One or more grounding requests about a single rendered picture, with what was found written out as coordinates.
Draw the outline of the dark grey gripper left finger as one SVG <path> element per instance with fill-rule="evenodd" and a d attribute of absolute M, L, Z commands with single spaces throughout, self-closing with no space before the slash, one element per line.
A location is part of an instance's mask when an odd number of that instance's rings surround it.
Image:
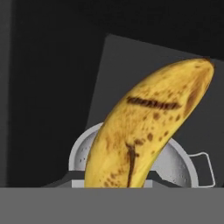
<path fill-rule="evenodd" d="M 51 184 L 45 185 L 45 188 L 54 188 L 54 187 L 71 188 L 73 180 L 83 183 L 84 176 L 85 176 L 84 171 L 69 171 L 63 178 L 55 182 L 52 182 Z"/>

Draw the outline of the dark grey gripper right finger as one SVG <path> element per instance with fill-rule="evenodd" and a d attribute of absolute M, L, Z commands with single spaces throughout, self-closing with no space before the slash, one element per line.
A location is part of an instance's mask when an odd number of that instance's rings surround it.
<path fill-rule="evenodd" d="M 173 184 L 172 182 L 162 179 L 156 171 L 149 172 L 143 186 L 151 187 L 151 188 L 158 187 L 158 186 L 176 187 L 176 185 Z"/>

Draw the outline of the yellow spotted banana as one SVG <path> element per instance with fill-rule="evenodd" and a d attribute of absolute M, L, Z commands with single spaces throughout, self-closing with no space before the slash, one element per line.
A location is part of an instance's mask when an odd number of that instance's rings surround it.
<path fill-rule="evenodd" d="M 99 128 L 87 156 L 84 186 L 142 187 L 158 155 L 195 110 L 213 76 L 210 60 L 186 59 L 136 84 Z"/>

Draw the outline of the silver metal colander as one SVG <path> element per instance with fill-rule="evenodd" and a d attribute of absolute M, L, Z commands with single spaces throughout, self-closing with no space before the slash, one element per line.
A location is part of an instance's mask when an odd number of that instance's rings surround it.
<path fill-rule="evenodd" d="M 89 150 L 101 126 L 102 122 L 87 129 L 77 138 L 68 159 L 70 172 L 85 170 Z M 200 184 L 202 176 L 199 174 L 198 166 L 194 163 L 197 158 L 206 160 L 204 166 L 211 178 L 209 185 Z M 209 155 L 204 151 L 189 155 L 174 139 L 171 139 L 162 149 L 150 170 L 156 172 L 162 180 L 176 186 L 211 188 L 216 185 Z"/>

